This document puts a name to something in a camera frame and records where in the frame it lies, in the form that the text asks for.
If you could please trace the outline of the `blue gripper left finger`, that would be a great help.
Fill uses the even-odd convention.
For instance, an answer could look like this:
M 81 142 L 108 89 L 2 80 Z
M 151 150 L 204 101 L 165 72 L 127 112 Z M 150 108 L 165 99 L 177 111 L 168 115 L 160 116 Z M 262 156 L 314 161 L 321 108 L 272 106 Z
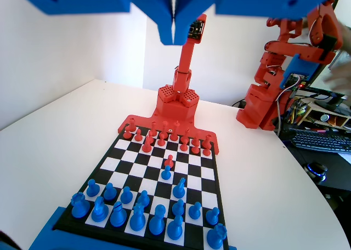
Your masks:
M 171 0 L 28 0 L 48 15 L 128 13 L 133 3 L 153 20 L 164 45 L 172 45 Z

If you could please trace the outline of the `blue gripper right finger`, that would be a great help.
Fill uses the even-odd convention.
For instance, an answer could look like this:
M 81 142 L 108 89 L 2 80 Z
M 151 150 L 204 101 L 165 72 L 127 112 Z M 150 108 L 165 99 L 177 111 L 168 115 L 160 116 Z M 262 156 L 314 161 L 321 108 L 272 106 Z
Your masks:
M 174 44 L 183 45 L 190 25 L 210 6 L 216 14 L 299 19 L 326 0 L 175 0 Z

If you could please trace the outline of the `person's hand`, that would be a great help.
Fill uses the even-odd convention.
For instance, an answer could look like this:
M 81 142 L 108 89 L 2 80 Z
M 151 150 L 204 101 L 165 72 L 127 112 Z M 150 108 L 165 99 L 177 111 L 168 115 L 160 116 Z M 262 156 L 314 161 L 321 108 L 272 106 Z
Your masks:
M 350 28 L 338 22 L 343 44 L 341 50 L 350 54 Z M 350 98 L 350 62 L 344 63 L 331 70 L 331 74 L 325 79 L 326 83 L 334 83 L 331 86 L 334 92 L 341 92 Z

